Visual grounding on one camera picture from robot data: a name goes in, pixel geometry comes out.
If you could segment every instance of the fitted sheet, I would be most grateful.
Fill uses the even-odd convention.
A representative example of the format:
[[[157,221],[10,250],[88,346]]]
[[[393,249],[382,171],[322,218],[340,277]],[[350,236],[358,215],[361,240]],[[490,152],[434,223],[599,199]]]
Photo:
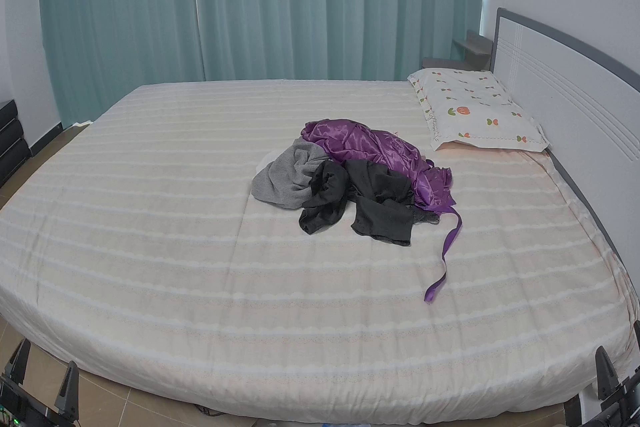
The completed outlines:
[[[308,236],[250,195],[306,121],[389,130],[449,166],[456,218],[399,247]],[[0,210],[0,311],[81,368],[237,415],[435,423],[530,410],[628,365],[637,298],[546,155],[429,146],[408,82],[140,87]]]

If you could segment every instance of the purple satin garment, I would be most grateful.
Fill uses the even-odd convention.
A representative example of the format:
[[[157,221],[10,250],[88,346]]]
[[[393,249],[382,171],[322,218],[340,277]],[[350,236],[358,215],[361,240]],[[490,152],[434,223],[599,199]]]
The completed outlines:
[[[371,130],[369,127],[348,119],[323,119],[311,121],[300,132],[305,141],[318,144],[333,160],[342,164],[345,160],[370,160],[385,164],[411,178],[415,205],[436,214],[451,213],[458,216],[458,225],[447,234],[442,248],[444,255],[462,227],[462,218],[454,210],[456,202],[451,197],[451,169],[435,167],[425,160],[418,148],[389,132]],[[424,295],[430,303],[436,290],[444,282],[445,272],[438,281],[430,285]]]

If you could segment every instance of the gray headboard frame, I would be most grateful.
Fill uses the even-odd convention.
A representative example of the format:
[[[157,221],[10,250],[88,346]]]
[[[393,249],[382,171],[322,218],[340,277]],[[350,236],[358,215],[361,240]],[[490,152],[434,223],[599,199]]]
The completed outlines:
[[[547,36],[555,41],[558,41],[559,43],[563,44],[566,47],[571,48],[572,50],[587,57],[591,61],[599,64],[607,71],[610,71],[615,76],[617,76],[618,78],[620,78],[621,80],[629,84],[631,87],[633,87],[636,91],[638,91],[638,93],[640,93],[640,75],[635,71],[631,70],[629,67],[625,66],[624,64],[620,63],[619,61],[615,60],[609,55],[603,53],[597,48],[594,48],[591,45],[588,45],[587,43],[581,41],[580,39],[576,39],[573,36],[570,36],[569,34],[559,31],[544,23],[537,22],[535,20],[532,20],[531,18],[527,18],[526,16],[513,13],[502,7],[498,8],[498,12],[496,15],[495,35],[493,39],[492,58],[491,58],[491,71],[494,71],[494,66],[495,66],[495,58],[496,58],[496,51],[498,47],[498,34],[500,31],[501,18],[511,20],[519,25],[523,25],[524,27],[527,27],[535,32],[539,32],[540,34]],[[598,228],[602,231],[602,234],[604,235],[605,239],[607,240],[607,242],[609,243],[613,251],[616,253],[616,255],[618,255],[618,257],[620,258],[620,261],[623,261],[623,255],[620,255],[620,253],[616,249],[616,246],[613,243],[613,240],[611,239],[609,234],[607,233],[606,228],[600,221],[600,218],[594,211],[593,207],[591,207],[591,205],[589,204],[589,201],[587,200],[587,198],[584,196],[582,191],[580,191],[580,188],[578,187],[578,185],[575,183],[575,181],[572,179],[569,173],[564,169],[563,165],[558,161],[556,156],[551,151],[548,151],[548,153],[557,171],[564,178],[567,184],[572,188],[573,192],[575,192],[575,194],[578,196],[580,201],[582,201],[582,203],[587,207],[587,209],[593,216],[593,219],[595,220],[595,223],[597,224]]]

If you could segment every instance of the pillow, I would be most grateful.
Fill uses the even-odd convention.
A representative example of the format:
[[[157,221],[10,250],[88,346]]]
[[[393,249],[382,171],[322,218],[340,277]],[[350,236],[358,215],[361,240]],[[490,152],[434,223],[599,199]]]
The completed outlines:
[[[407,77],[431,131],[431,147],[457,141],[478,148],[542,151],[540,126],[490,71],[427,68]]]

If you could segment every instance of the striped bed sheet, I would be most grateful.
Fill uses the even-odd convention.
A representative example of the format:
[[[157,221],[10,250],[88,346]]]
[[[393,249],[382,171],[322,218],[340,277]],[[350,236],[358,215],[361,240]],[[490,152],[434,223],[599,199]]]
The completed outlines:
[[[451,167],[464,227],[410,247],[344,217],[308,236],[250,196],[306,121],[388,130]],[[408,82],[140,87],[0,210],[0,312],[60,359],[214,409],[327,423],[436,423],[565,401],[604,345],[628,365],[637,297],[546,155],[429,146]]]

